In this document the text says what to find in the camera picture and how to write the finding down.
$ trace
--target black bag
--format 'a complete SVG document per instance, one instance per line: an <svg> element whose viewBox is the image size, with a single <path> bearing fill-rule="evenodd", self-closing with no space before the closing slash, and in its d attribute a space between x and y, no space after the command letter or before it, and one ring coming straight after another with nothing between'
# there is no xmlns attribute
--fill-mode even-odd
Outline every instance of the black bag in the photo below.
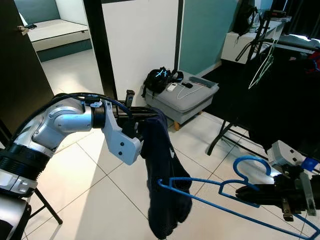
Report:
<svg viewBox="0 0 320 240"><path fill-rule="evenodd" d="M232 31L239 34L239 36L249 32L254 23L256 13L258 13L258 9L255 7L255 1L242 0Z"/></svg>
<svg viewBox="0 0 320 240"><path fill-rule="evenodd" d="M166 70L166 68L163 66L160 69L153 69L151 72L149 72L148 76L146 77L144 81L144 88L142 97L146 97L146 91L147 88L153 92L153 94L162 93L163 90L166 89L167 85L171 82L181 82L184 78L184 74L181 71L173 70L172 72L170 70Z"/></svg>

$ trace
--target blue clothes hanger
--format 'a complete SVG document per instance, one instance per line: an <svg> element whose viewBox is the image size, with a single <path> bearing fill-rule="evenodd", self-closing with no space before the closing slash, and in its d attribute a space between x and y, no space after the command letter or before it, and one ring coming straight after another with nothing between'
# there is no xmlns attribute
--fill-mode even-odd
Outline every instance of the blue clothes hanger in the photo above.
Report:
<svg viewBox="0 0 320 240"><path fill-rule="evenodd" d="M252 206L254 208L259 208L260 205L258 204L255 204L255 203L251 203L251 202L246 202L246 201L243 201L239 198L236 198L235 196L232 196L230 194L227 194L227 193L224 193L223 192L223 189L225 187L226 184L231 184L231 183L237 183L237 184L243 184L243 185L246 185L246 186L249 186L251 188L253 188L254 190L256 191L259 191L259 188L251 183L249 183L249 179L247 176L243 175L242 173L239 172L238 170L238 164L244 160L252 160L252 161L257 161L259 163L262 163L265 168L266 168L266 171L265 171L265 174L267 176L270 176L271 174L271 167L270 165L265 161L263 160L262 158L259 158L259 157L256 157L256 156L242 156L242 157L239 157L237 158L234 163L233 163L233 170L234 172L239 176L241 177L243 180L236 180L236 179L231 179L231 180L226 180L226 181L223 181L223 182L218 182L218 181L212 181L212 180L207 180L207 179L201 179L201 178L194 178L194 177L171 177L169 178L169 185L165 185L165 184L162 184L163 180L162 179L159 179L158 180L158 184L165 188L165 189L169 189L171 191L174 191L176 193L179 193L179 194L182 194L182 195L185 195L185 196L188 196L190 198L193 198L195 200L198 200L202 203L205 203L205 204L208 204L212 207L215 207L217 209L220 209L222 211L225 211L227 213L230 213L230 214L233 214L233 215L236 215L240 218L243 218L243 219L246 219L246 220L249 220L251 222L254 222L256 224L260 224L262 226L265 226L265 227L268 227L268 228L271 228L273 230L276 230L276 231L279 231L279 232L282 232L282 233L285 233L285 234L289 234L289 235L292 235L294 237L297 237L297 238L300 238L300 239L304 239L304 240L314 240L319 234L320 234L320 229L315 226L313 223L311 223L310 221L308 221L306 218L300 216L299 214L293 214L296 218L300 219L301 221L303 221L304 223L308 224L311 228L313 228L315 230L315 233L308 237L308 236L305 236L305 235L300 235L298 233L295 233L295 232L291 232L291 231L288 231L288 230L285 230L283 228L280 228L280 227L277 227L277 226L273 226L269 223L266 223L266 222L263 222L263 221L260 221L260 220L257 220L257 219L254 219L252 217L249 217L249 216L246 216L246 215L243 215L241 213L238 213L238 212L235 212L233 210L230 210L230 209L227 209L223 206L219 206L217 204L214 204L210 201L207 201L207 200L204 200L200 197L197 197L197 196L194 196L194 195L191 195L189 193L186 193L184 191L181 191L177 188L174 188L173 187L173 181L195 181L195 182L203 182L203 183L209 183L209 184L214 184L214 185L218 185L220 186L219 188L219 191L218 193L224 197L227 197L227 198L230 198L230 199L233 199L233 200L236 200L238 202L241 202L243 204L247 204L249 206Z"/></svg>

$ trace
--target black fabric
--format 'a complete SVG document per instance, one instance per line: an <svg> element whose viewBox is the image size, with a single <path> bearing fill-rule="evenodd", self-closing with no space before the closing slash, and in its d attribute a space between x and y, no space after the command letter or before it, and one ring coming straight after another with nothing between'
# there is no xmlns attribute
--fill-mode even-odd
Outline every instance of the black fabric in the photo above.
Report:
<svg viewBox="0 0 320 240"><path fill-rule="evenodd" d="M284 26L284 33L320 39L320 1L292 0L286 11L292 19Z"/></svg>
<svg viewBox="0 0 320 240"><path fill-rule="evenodd" d="M0 220L0 240L7 239L12 228L10 223Z"/></svg>
<svg viewBox="0 0 320 240"><path fill-rule="evenodd" d="M146 96L147 88L153 93L161 93L171 81L171 72L163 66L160 69L153 69L149 72L144 81L142 97Z"/></svg>
<svg viewBox="0 0 320 240"><path fill-rule="evenodd" d="M247 65L223 62L204 76L220 87L205 111L248 130L251 140L266 150L281 140L320 160L320 72L306 74L308 60L289 61L290 57L303 59L297 51L276 48L273 55L272 67L250 90L263 57Z"/></svg>
<svg viewBox="0 0 320 240"><path fill-rule="evenodd" d="M177 71L174 69L172 72L167 70L164 66L160 69L153 69L147 75L144 81L144 88L142 97L146 97L147 89L151 90L153 94L162 93L166 89L167 85L171 82L180 83L184 79L184 74L182 71Z"/></svg>
<svg viewBox="0 0 320 240"><path fill-rule="evenodd" d="M169 236L178 222L186 220L191 207L190 197L160 187L158 179L168 184L170 177L190 177L181 165L170 142L167 119L158 109L156 117L148 118L140 126L144 139L141 156L147 168L147 187L150 196L149 226L158 239ZM175 181L173 187L189 193L190 181Z"/></svg>
<svg viewBox="0 0 320 240"><path fill-rule="evenodd" d="M254 23L255 13L257 12L258 10L253 1L243 0L237 13L232 31L239 34L239 36L249 32Z"/></svg>

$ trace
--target black cable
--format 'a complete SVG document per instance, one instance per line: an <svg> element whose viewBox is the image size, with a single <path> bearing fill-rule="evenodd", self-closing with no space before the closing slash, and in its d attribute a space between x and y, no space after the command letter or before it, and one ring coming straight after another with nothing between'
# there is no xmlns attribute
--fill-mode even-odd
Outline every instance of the black cable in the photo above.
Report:
<svg viewBox="0 0 320 240"><path fill-rule="evenodd" d="M266 38L264 38L264 39L261 39L261 40L257 40L257 41L255 41L255 40L252 40L251 42L248 42L243 48L242 48L242 50L240 51L240 53L238 54L238 56L235 58L235 61L236 62L238 62L239 60L240 60L240 58L244 55L244 53L248 50L248 48L251 46L251 45L255 45L255 48L257 47L257 44L258 43L260 43L260 42L266 42L266 41L268 41L268 43L269 43L269 40L271 40L271 39L266 39Z"/></svg>
<svg viewBox="0 0 320 240"><path fill-rule="evenodd" d="M133 119L133 115L131 113L131 111L124 106L122 103L111 99L105 95L102 94L97 94L97 93L89 93L89 92L77 92L77 93L67 93L64 95L59 95L57 97L54 97L50 102L48 102L47 104L43 105L42 107L40 107L38 110L36 110L35 112L33 112L27 119L25 119L23 121L23 123L18 127L18 129L15 131L15 133L13 134L12 138L10 139L10 143L8 144L11 145L12 142L18 137L19 133L25 128L25 126L36 116L38 116L39 114L41 114L42 112L44 112L45 110L47 110L49 107L51 107L52 105L65 100L65 99L70 99L70 98L78 98L78 97L99 97L100 99L109 101L111 103L113 103L114 105L118 106L122 111L124 111L128 117L130 119Z"/></svg>

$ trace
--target teal wall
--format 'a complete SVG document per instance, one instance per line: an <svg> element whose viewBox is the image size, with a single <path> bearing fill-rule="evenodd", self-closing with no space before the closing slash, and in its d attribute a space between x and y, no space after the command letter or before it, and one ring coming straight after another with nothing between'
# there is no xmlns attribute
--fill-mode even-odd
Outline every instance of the teal wall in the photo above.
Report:
<svg viewBox="0 0 320 240"><path fill-rule="evenodd" d="M237 0L185 0L179 69L198 74L220 60Z"/></svg>
<svg viewBox="0 0 320 240"><path fill-rule="evenodd" d="M260 9L267 10L271 8L273 0L261 0Z"/></svg>
<svg viewBox="0 0 320 240"><path fill-rule="evenodd" d="M72 42L62 46L57 46L49 48L42 51L37 51L40 62L48 61L51 59L60 58L70 54L79 53L81 51L92 49L91 40L82 40L77 42Z"/></svg>
<svg viewBox="0 0 320 240"><path fill-rule="evenodd" d="M55 0L14 0L14 2L28 24L60 19Z"/></svg>

